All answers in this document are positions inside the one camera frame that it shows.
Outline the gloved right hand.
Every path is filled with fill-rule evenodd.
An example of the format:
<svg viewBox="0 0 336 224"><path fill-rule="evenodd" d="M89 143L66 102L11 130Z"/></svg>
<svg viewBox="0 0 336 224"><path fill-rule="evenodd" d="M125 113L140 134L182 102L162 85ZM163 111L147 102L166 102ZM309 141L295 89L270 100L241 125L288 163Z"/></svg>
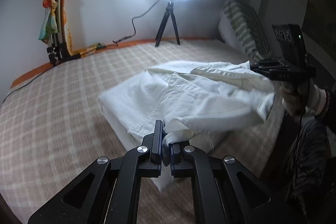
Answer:
<svg viewBox="0 0 336 224"><path fill-rule="evenodd" d="M322 113L327 103L327 92L320 89L312 79L301 82L299 85L281 82L280 94L282 105L291 115L299 115L300 111L308 108L314 115Z"/></svg>

